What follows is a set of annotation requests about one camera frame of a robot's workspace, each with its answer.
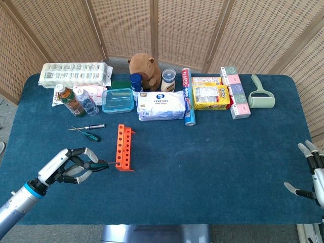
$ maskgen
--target small white bottle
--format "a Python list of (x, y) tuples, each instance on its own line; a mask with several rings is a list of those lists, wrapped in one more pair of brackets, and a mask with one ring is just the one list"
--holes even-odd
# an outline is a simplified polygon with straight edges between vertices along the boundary
[(176, 82), (174, 80), (175, 77), (176, 71), (172, 68), (168, 68), (162, 72), (162, 92), (174, 92), (174, 89), (176, 88)]

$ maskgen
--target robotic hand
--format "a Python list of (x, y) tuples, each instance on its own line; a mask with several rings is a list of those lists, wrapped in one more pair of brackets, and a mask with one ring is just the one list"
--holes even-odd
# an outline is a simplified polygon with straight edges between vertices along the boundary
[(304, 153), (307, 159), (314, 183), (313, 191), (297, 189), (288, 182), (285, 182), (284, 185), (290, 192), (297, 196), (316, 200), (316, 203), (324, 209), (324, 152), (307, 140), (305, 144), (308, 148), (302, 143), (298, 144), (298, 148)]
[[(91, 161), (84, 162), (78, 155), (85, 154)], [(65, 169), (68, 161), (75, 165)], [(0, 208), (0, 240), (31, 208), (46, 195), (47, 189), (55, 181), (61, 183), (80, 184), (88, 179), (93, 172), (109, 168), (107, 162), (98, 160), (97, 156), (88, 148), (63, 149), (51, 159), (38, 173), (38, 177), (25, 183)], [(83, 170), (81, 176), (73, 177)]]

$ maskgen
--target table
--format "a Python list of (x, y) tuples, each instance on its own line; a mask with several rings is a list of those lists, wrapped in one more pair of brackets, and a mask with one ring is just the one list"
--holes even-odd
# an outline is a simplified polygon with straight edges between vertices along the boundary
[[(193, 76), (211, 74), (193, 74)], [(112, 80), (127, 80), (114, 74)], [(273, 109), (253, 109), (249, 118), (232, 120), (229, 110), (196, 111), (197, 124), (183, 120), (139, 121), (136, 111), (74, 117), (51, 107), (53, 89), (24, 87), (7, 151), (0, 167), (0, 199), (19, 189), (61, 149), (89, 147), (100, 159), (114, 161), (117, 126), (132, 127), (131, 166), (94, 173), (80, 185), (55, 183), (21, 224), (271, 224), (313, 223), (322, 210), (296, 197), (288, 181), (310, 189), (312, 180), (297, 143), (310, 139), (298, 93), (285, 75), (259, 75), (274, 93)], [(255, 86), (240, 75), (248, 95)], [(181, 90), (181, 75), (176, 76)], [(70, 126), (106, 123), (95, 130), (99, 143)]]

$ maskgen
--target screwdriver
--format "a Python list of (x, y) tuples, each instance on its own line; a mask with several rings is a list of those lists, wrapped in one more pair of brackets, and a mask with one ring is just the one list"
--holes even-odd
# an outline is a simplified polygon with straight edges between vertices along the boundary
[(75, 130), (78, 130), (79, 132), (83, 133), (83, 135), (88, 138), (90, 141), (93, 142), (99, 142), (100, 141), (100, 137), (98, 137), (97, 135), (93, 134), (93, 133), (87, 133), (87, 132), (83, 132), (81, 130), (79, 130), (78, 128), (73, 127)]
[(87, 126), (84, 128), (71, 128), (71, 129), (68, 129), (68, 131), (76, 130), (76, 129), (98, 129), (98, 128), (105, 128), (105, 127), (106, 127), (106, 124), (98, 124), (98, 125), (90, 125), (90, 126)]

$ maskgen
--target orange test tube rack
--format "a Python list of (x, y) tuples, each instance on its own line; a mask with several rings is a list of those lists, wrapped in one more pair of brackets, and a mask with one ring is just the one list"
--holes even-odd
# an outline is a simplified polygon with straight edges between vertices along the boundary
[(132, 128), (126, 128), (124, 124), (118, 125), (116, 168), (120, 171), (133, 171), (131, 166), (131, 138)]

